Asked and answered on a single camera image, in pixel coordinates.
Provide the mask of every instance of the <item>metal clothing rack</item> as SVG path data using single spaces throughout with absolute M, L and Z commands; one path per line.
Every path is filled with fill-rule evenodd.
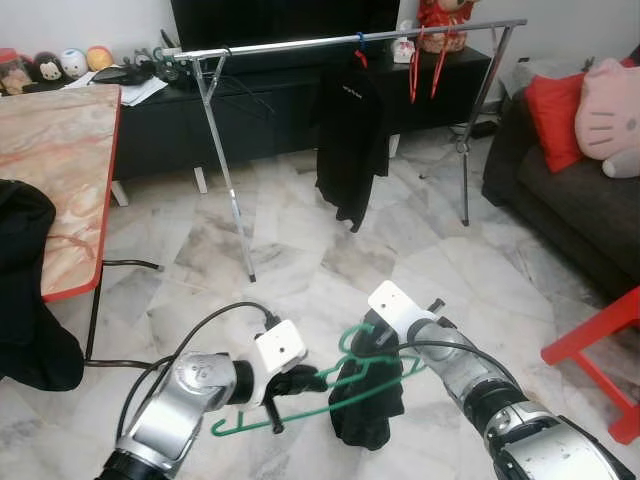
M 244 234 L 244 228 L 242 226 L 242 215 L 240 213 L 240 207 L 238 205 L 238 198 L 236 192 L 233 188 L 233 183 L 231 181 L 231 175 L 229 174 L 229 167 L 227 165 L 227 160 L 224 154 L 224 148 L 222 147 L 222 141 L 220 139 L 220 133 L 218 132 L 218 127 L 216 125 L 215 116 L 213 114 L 213 109 L 211 108 L 211 99 L 213 94 L 218 86 L 218 81 L 220 80 L 220 75 L 222 74 L 222 69 L 224 68 L 224 64 L 228 57 L 230 56 L 238 56 L 238 55 L 255 55 L 260 53 L 272 53 L 272 52 L 285 52 L 291 50 L 303 50 L 307 48 L 315 48 L 315 47 L 324 47 L 329 45 L 340 45 L 346 43 L 361 43 L 361 42 L 374 42 L 379 40 L 391 40 L 399 37 L 416 37 L 421 33 L 424 34 L 433 34 L 433 33 L 455 33 L 455 32 L 464 32 L 471 30 L 493 30 L 495 31 L 498 28 L 502 29 L 502 35 L 494 52 L 493 58 L 491 59 L 491 63 L 489 64 L 489 68 L 487 69 L 487 73 L 482 81 L 482 85 L 480 87 L 480 91 L 474 101 L 473 108 L 471 110 L 471 115 L 469 117 L 469 121 L 467 123 L 467 127 L 459 138 L 456 150 L 462 156 L 462 190 L 463 190 L 463 214 L 462 214 L 462 223 L 465 226 L 469 225 L 469 192 L 468 192 L 468 163 L 469 163 L 469 136 L 471 135 L 471 130 L 475 125 L 478 115 L 480 115 L 480 111 L 482 109 L 482 105 L 484 100 L 489 92 L 489 87 L 493 82 L 493 79 L 496 76 L 498 71 L 498 67 L 500 62 L 502 61 L 502 57 L 504 56 L 504 52 L 507 48 L 509 40 L 511 39 L 511 34 L 513 33 L 513 29 L 519 25 L 526 25 L 526 19 L 514 19 L 514 20 L 500 20 L 495 22 L 484 22 L 484 23 L 466 23 L 463 25 L 454 25 L 454 26 L 443 26 L 443 27 L 430 27 L 430 28 L 416 28 L 413 30 L 406 31 L 392 31 L 392 32 L 378 32 L 378 33 L 367 33 L 367 34 L 357 34 L 357 35 L 347 35 L 342 37 L 330 37 L 330 38 L 318 38 L 312 40 L 298 40 L 293 42 L 280 42 L 280 43 L 270 43 L 265 45 L 252 45 L 246 47 L 233 47 L 233 48 L 217 48 L 213 50 L 195 50 L 192 52 L 183 52 L 176 54 L 174 58 L 177 61 L 190 61 L 193 67 L 193 73 L 196 78 L 196 82 L 198 83 L 198 90 L 200 91 L 200 97 L 202 99 L 202 104 L 204 106 L 204 111 L 207 116 L 207 121 L 209 122 L 209 128 L 211 129 L 211 137 L 213 138 L 213 142 L 216 147 L 216 152 L 218 153 L 218 160 L 220 161 L 220 168 L 222 169 L 222 175 L 224 176 L 224 180 L 227 185 L 227 189 L 229 191 L 229 197 L 231 199 L 231 209 L 233 212 L 233 217 L 236 223 L 236 228 L 238 230 L 238 235 L 240 236 L 240 244 L 242 246 L 242 254 L 244 256 L 244 261 L 247 267 L 247 271 L 249 273 L 249 280 L 252 282 L 256 281 L 255 271 L 253 269 L 253 263 L 251 261 L 251 255 L 249 252 L 249 244 L 247 242 L 247 238 Z M 202 61 L 210 58 L 219 58 L 218 65 L 216 66 L 215 73 L 213 74 L 213 78 L 211 80 L 211 84 L 207 88 L 205 83 L 205 74 L 202 71 Z

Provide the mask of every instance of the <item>red stool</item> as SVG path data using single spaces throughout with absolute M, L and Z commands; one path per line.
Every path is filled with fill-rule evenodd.
M 640 436 L 640 405 L 634 405 L 581 350 L 632 325 L 640 326 L 640 287 L 631 290 L 541 351 L 542 358 L 549 365 L 555 365 L 566 358 L 573 359 L 600 386 L 622 411 L 622 418 L 609 427 L 609 433 L 617 442 L 625 445 Z

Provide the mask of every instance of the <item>white wall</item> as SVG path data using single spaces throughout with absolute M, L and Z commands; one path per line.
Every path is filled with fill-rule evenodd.
M 418 3 L 401 0 L 398 22 L 415 18 Z M 509 18 L 529 23 L 515 29 L 501 71 L 520 57 L 623 58 L 640 43 L 639 0 L 481 0 L 471 21 Z M 490 54 L 491 32 L 470 32 L 468 45 Z M 489 96 L 497 94 L 494 88 Z
M 104 45 L 116 58 L 176 39 L 170 0 L 2 0 L 0 46 L 35 55 Z

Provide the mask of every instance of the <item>sofa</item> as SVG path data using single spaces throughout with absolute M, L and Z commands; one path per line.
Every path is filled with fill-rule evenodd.
M 483 195 L 508 206 L 591 277 L 611 300 L 640 284 L 640 181 L 611 179 L 585 158 L 551 173 L 524 92 L 503 116 Z

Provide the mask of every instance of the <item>marble table top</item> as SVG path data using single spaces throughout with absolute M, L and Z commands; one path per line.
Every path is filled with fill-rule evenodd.
M 99 281 L 119 108 L 115 85 L 0 99 L 0 178 L 29 183 L 56 206 L 42 268 L 45 301 Z

